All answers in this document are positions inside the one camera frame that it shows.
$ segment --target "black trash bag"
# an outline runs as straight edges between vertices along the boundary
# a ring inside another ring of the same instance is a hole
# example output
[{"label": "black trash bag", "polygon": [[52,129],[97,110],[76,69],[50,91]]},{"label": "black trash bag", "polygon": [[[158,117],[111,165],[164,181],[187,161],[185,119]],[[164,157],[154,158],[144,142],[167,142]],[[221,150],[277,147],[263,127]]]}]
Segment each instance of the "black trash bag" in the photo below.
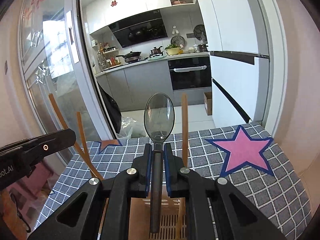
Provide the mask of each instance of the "black trash bag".
[{"label": "black trash bag", "polygon": [[116,133],[120,133],[121,112],[119,106],[117,102],[110,95],[108,95],[99,84],[98,86],[102,95],[102,100],[107,108],[112,125],[115,128]]}]

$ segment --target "clear plastic bag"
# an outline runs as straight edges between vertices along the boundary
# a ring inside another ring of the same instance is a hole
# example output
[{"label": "clear plastic bag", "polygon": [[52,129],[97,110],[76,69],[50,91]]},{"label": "clear plastic bag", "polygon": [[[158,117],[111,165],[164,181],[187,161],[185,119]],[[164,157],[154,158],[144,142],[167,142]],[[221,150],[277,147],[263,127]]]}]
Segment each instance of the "clear plastic bag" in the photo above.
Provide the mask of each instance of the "clear plastic bag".
[{"label": "clear plastic bag", "polygon": [[145,137],[146,130],[142,122],[136,121],[131,117],[122,117],[121,130],[118,134],[120,139],[130,139]]}]

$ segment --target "oven door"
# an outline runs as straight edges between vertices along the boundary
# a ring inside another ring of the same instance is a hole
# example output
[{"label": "oven door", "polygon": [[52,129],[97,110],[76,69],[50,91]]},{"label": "oven door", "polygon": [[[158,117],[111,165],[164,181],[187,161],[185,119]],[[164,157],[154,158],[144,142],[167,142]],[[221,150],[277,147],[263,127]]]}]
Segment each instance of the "oven door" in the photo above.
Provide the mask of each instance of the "oven door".
[{"label": "oven door", "polygon": [[174,68],[170,70],[172,89],[183,90],[211,86],[210,66]]}]

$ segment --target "spoon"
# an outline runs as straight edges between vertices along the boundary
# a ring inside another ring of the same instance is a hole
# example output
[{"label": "spoon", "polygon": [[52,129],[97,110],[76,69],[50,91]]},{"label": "spoon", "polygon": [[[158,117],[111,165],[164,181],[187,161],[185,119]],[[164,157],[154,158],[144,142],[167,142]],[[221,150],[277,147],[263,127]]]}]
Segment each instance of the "spoon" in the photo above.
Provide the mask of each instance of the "spoon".
[{"label": "spoon", "polygon": [[174,125],[174,108],[170,98],[154,94],[144,111],[144,126],[154,143],[152,151],[150,232],[160,231],[160,214],[163,177],[163,143],[169,137]]}]

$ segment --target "oven handle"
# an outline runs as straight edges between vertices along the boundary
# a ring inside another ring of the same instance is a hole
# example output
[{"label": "oven handle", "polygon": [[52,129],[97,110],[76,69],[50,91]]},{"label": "oven handle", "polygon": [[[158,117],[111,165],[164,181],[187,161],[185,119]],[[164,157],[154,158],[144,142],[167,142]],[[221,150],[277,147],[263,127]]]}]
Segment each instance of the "oven handle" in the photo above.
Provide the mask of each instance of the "oven handle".
[{"label": "oven handle", "polygon": [[189,72],[189,71],[198,71],[198,70],[204,70],[207,66],[201,66],[201,67],[187,67],[187,68],[174,68],[173,70],[175,72]]}]

